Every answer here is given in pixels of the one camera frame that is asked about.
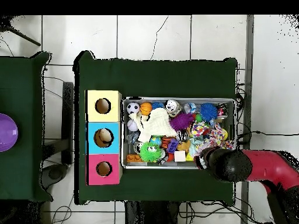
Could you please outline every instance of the purple bowl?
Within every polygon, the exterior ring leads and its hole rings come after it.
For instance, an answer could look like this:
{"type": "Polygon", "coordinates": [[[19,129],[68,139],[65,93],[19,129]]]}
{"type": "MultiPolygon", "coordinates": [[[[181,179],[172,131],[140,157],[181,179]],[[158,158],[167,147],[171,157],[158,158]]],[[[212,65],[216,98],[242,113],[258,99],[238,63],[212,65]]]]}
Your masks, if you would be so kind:
{"type": "Polygon", "coordinates": [[[14,146],[18,139],[18,128],[13,119],[0,113],[0,152],[14,146]]]}

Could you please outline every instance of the yellow box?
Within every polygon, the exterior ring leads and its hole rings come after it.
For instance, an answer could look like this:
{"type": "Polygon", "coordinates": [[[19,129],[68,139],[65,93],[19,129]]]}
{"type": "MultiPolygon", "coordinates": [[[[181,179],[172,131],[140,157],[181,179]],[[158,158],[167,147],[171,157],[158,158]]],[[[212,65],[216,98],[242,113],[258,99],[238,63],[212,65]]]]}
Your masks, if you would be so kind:
{"type": "Polygon", "coordinates": [[[87,90],[88,122],[120,122],[120,101],[118,91],[87,90]]]}

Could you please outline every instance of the green fuzzy ball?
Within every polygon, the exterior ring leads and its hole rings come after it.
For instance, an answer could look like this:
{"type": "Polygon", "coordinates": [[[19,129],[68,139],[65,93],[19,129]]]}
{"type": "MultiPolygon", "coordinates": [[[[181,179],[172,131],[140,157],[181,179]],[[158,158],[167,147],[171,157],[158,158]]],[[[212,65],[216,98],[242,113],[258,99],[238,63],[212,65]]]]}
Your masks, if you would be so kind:
{"type": "Polygon", "coordinates": [[[195,116],[195,120],[197,121],[197,122],[202,122],[202,118],[201,118],[201,115],[200,114],[196,114],[196,116],[195,116]]]}
{"type": "Polygon", "coordinates": [[[140,158],[145,162],[155,162],[162,155],[162,150],[157,144],[145,142],[140,149],[140,158]],[[148,148],[155,147],[157,151],[149,151],[148,148]]]}

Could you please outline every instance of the green table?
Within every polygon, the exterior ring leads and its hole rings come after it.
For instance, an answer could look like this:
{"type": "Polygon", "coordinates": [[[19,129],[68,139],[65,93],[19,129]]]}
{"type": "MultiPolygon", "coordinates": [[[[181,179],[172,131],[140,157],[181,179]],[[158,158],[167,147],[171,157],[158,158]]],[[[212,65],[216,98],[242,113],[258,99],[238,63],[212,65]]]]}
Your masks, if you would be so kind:
{"type": "Polygon", "coordinates": [[[235,98],[234,58],[225,61],[96,60],[89,51],[75,62],[75,202],[234,201],[232,183],[217,181],[206,171],[124,169],[119,185],[85,182],[85,90],[118,90],[123,97],[235,98]]]}
{"type": "Polygon", "coordinates": [[[0,57],[0,113],[18,126],[13,148],[0,152],[0,199],[50,201],[40,186],[43,105],[41,75],[49,53],[0,57]]]}

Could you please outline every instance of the red robot arm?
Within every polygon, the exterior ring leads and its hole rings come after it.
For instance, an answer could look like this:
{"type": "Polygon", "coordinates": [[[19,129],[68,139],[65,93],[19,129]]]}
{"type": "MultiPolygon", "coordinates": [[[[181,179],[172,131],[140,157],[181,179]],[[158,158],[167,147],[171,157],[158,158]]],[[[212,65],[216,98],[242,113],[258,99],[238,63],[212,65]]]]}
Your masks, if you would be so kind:
{"type": "Polygon", "coordinates": [[[287,152],[207,148],[195,158],[219,180],[260,181],[275,224],[299,224],[299,161],[287,152]]]}

